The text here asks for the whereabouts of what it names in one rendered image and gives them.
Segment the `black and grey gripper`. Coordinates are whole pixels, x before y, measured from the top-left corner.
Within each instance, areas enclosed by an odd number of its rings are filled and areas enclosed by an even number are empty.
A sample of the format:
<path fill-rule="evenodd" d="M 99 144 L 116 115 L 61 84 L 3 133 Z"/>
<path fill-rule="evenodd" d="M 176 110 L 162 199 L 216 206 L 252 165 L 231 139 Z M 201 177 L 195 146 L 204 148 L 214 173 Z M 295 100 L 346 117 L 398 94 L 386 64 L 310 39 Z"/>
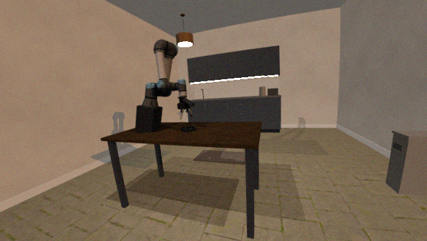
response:
<path fill-rule="evenodd" d="M 177 104 L 178 109 L 181 109 L 180 112 L 178 112 L 178 115 L 180 115 L 180 120 L 182 119 L 184 109 L 186 109 L 187 113 L 190 113 L 190 116 L 192 115 L 190 105 L 188 105 L 187 103 L 185 103 L 183 101 L 184 98 L 187 98 L 187 96 L 186 97 L 178 97 L 179 102 L 182 103 L 182 104 L 180 104 L 180 103 Z"/>

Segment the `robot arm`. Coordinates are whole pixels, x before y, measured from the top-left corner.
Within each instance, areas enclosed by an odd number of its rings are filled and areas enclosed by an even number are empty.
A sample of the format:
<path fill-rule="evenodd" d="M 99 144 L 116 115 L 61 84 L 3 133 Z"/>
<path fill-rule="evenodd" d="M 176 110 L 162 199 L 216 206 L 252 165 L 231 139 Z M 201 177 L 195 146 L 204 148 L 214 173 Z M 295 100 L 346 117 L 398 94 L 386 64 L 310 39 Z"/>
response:
<path fill-rule="evenodd" d="M 172 91 L 178 91 L 179 97 L 187 96 L 185 79 L 179 79 L 177 83 L 169 82 L 172 59 L 178 54 L 178 47 L 169 41 L 160 39 L 154 45 L 154 54 L 156 54 L 159 81 L 152 84 L 146 83 L 142 106 L 148 108 L 158 108 L 157 97 L 168 97 Z"/>

